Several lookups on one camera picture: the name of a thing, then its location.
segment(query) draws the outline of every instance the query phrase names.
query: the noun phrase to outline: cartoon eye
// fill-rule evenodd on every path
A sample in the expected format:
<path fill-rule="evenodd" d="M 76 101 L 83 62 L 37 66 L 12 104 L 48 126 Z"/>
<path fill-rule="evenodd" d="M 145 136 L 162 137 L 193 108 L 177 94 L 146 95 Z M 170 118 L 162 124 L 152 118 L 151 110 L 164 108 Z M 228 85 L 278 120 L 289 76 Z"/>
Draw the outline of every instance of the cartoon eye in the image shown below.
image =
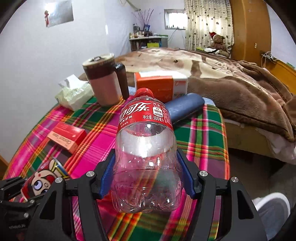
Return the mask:
<path fill-rule="evenodd" d="M 37 180 L 34 183 L 34 189 L 37 190 L 37 191 L 39 191 L 41 188 L 42 188 L 42 182 L 40 180 Z"/>

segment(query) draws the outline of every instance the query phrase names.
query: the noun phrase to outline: window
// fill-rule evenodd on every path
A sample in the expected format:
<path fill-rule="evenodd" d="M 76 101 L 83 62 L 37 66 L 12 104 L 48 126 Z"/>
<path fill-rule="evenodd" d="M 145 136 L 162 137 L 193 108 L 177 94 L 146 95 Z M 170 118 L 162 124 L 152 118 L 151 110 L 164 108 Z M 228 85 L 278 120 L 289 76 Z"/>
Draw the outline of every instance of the window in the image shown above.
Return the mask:
<path fill-rule="evenodd" d="M 165 9 L 165 29 L 186 29 L 187 21 L 184 9 Z"/>

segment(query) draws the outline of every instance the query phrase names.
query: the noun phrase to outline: red bottle label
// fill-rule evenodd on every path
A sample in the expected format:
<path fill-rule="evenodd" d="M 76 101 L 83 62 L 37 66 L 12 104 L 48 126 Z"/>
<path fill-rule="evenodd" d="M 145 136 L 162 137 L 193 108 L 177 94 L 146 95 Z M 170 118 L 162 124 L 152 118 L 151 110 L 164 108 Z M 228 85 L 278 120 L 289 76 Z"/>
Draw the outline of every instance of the red bottle label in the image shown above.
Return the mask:
<path fill-rule="evenodd" d="M 173 130 L 170 114 L 164 104 L 143 100 L 129 103 L 122 109 L 117 133 L 125 126 L 140 121 L 156 122 Z"/>

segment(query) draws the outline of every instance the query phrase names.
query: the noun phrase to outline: orange box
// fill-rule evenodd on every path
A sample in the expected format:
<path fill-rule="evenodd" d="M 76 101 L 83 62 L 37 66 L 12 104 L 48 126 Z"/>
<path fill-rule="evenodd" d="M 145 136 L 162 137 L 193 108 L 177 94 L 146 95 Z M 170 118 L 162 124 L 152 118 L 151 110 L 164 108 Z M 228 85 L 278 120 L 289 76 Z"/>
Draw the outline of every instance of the orange box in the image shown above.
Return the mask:
<path fill-rule="evenodd" d="M 86 131 L 75 126 L 59 122 L 47 135 L 47 137 L 73 154 L 79 144 L 86 137 Z"/>
<path fill-rule="evenodd" d="M 136 90 L 148 88 L 163 103 L 187 94 L 188 78 L 177 71 L 137 72 L 134 76 Z"/>

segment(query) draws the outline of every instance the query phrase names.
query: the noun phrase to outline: red bottle cap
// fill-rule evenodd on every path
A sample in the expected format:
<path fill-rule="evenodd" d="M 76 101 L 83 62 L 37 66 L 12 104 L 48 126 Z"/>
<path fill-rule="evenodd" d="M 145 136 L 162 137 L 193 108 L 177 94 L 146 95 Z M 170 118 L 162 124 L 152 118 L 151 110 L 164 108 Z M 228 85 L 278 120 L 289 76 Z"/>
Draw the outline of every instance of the red bottle cap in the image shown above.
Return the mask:
<path fill-rule="evenodd" d="M 140 96 L 143 96 L 143 95 L 147 95 L 147 96 L 150 96 L 152 98 L 154 98 L 154 95 L 152 93 L 152 91 L 148 88 L 140 88 L 136 91 L 134 97 L 137 98 L 137 97 L 140 97 Z"/>

